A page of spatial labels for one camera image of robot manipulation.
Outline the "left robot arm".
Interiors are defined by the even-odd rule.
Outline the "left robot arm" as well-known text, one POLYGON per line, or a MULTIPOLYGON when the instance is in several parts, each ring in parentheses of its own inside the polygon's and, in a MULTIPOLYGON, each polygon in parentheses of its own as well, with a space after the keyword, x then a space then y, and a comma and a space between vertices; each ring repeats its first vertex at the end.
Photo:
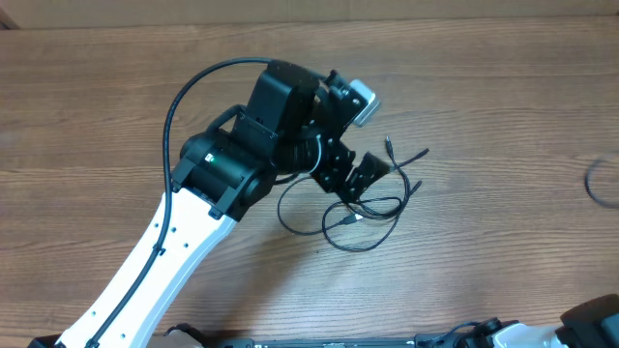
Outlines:
POLYGON ((278 176, 309 174, 352 203, 387 163, 356 160, 341 143, 377 111, 360 80, 264 59, 250 99, 226 109, 163 165, 162 201, 145 233, 91 307, 36 347, 143 347, 197 266, 268 195, 278 176))

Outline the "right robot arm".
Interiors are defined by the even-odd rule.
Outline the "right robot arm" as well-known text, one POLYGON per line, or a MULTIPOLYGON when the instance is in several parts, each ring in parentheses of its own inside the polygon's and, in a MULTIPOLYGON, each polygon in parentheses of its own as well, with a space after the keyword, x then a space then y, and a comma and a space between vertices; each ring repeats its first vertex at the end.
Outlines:
POLYGON ((618 295, 577 305, 560 316, 561 324, 528 326, 488 319, 454 343, 457 348, 618 348, 618 295))

